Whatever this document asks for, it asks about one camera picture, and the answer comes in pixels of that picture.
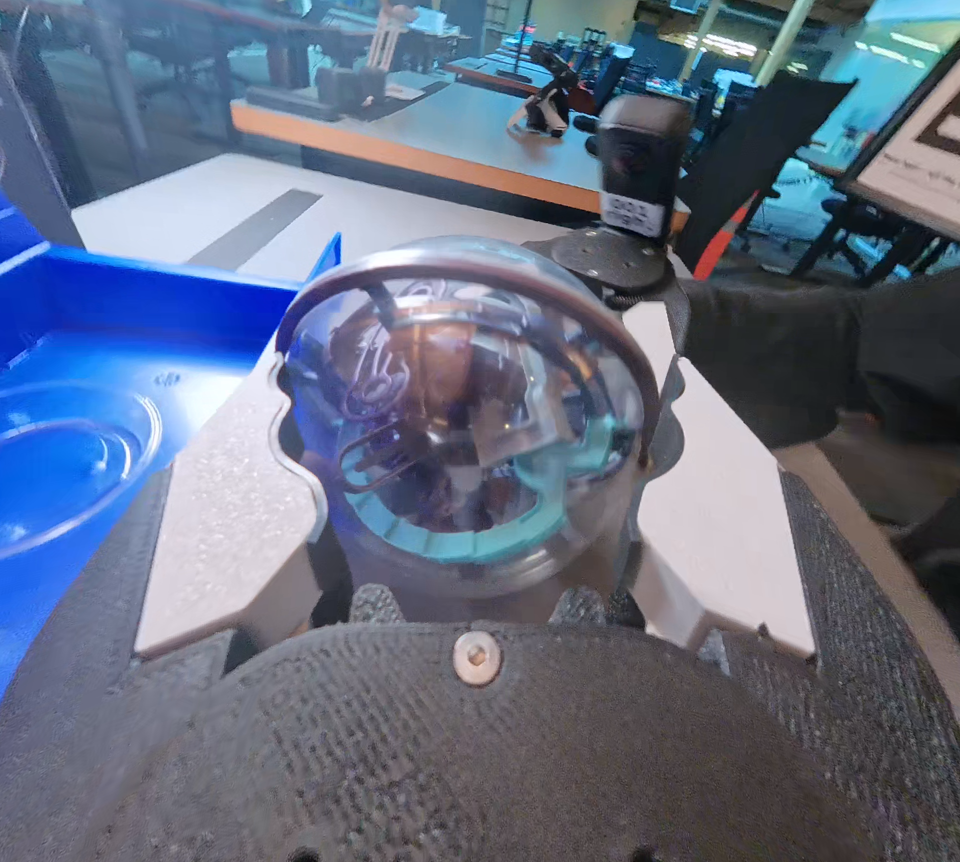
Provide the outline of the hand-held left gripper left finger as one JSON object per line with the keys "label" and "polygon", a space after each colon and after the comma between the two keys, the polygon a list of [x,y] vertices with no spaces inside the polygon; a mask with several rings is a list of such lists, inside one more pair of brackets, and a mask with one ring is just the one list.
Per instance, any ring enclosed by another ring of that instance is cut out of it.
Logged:
{"label": "hand-held left gripper left finger", "polygon": [[306,630],[321,597],[310,546],[320,481],[281,444],[282,360],[260,360],[174,459],[135,637],[160,657],[236,629],[258,650]]}

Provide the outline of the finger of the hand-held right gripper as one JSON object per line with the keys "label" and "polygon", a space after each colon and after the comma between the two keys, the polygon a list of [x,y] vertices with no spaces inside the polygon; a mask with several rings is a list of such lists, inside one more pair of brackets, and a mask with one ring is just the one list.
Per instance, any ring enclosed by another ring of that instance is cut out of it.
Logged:
{"label": "finger of the hand-held right gripper", "polygon": [[624,327],[654,370],[661,405],[672,404],[686,390],[690,318],[690,299],[680,285],[642,298],[623,314]]}

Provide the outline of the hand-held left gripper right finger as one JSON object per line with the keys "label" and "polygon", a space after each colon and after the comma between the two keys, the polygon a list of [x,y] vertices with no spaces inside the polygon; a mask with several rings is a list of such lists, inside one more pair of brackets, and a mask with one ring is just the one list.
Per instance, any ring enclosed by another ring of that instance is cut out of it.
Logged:
{"label": "hand-held left gripper right finger", "polygon": [[688,360],[672,404],[676,464],[644,490],[644,551],[633,596],[649,633],[698,650],[714,628],[757,632],[814,652],[781,469]]}

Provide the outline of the clear maze ball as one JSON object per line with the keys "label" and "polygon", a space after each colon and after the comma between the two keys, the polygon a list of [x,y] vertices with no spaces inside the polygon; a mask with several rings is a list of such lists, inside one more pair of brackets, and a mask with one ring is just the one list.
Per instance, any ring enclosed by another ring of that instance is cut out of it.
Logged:
{"label": "clear maze ball", "polygon": [[354,590],[410,621],[541,621],[570,589],[631,585],[661,391],[574,275],[419,240],[319,274],[274,339]]}

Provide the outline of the person's right forearm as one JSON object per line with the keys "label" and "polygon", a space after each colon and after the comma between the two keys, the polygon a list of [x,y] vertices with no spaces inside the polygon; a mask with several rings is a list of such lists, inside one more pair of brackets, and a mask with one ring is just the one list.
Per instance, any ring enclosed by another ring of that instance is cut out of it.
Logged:
{"label": "person's right forearm", "polygon": [[958,269],[869,289],[684,292],[684,356],[767,448],[819,440],[843,412],[901,442],[958,444]]}

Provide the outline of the black fabric panel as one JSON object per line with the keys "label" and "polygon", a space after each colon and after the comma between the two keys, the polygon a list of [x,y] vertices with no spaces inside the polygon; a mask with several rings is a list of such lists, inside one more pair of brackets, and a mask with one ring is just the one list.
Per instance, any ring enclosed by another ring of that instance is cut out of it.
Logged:
{"label": "black fabric panel", "polygon": [[696,280],[707,279],[769,195],[786,161],[858,85],[777,73],[710,143],[678,183],[689,217],[674,252]]}

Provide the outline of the blue plastic tray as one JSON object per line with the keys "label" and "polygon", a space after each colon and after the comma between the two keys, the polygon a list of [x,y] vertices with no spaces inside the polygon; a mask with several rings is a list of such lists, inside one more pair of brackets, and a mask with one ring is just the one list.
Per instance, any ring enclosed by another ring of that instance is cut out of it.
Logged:
{"label": "blue plastic tray", "polygon": [[51,244],[2,196],[1,691],[143,484],[299,288]]}

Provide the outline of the wooden edged desk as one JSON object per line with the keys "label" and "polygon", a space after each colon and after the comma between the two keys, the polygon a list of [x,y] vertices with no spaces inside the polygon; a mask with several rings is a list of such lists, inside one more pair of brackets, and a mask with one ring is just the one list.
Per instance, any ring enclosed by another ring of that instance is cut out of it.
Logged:
{"label": "wooden edged desk", "polygon": [[600,216],[600,169],[571,127],[555,139],[510,128],[518,99],[461,82],[372,121],[335,122],[234,100],[245,136],[298,148],[308,171],[580,227]]}

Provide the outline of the person's black clothing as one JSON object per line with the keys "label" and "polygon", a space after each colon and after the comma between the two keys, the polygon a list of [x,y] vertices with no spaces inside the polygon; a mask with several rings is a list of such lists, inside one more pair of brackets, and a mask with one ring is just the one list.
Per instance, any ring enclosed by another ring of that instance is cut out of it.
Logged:
{"label": "person's black clothing", "polygon": [[959,493],[914,524],[891,522],[883,531],[930,603],[959,642]]}

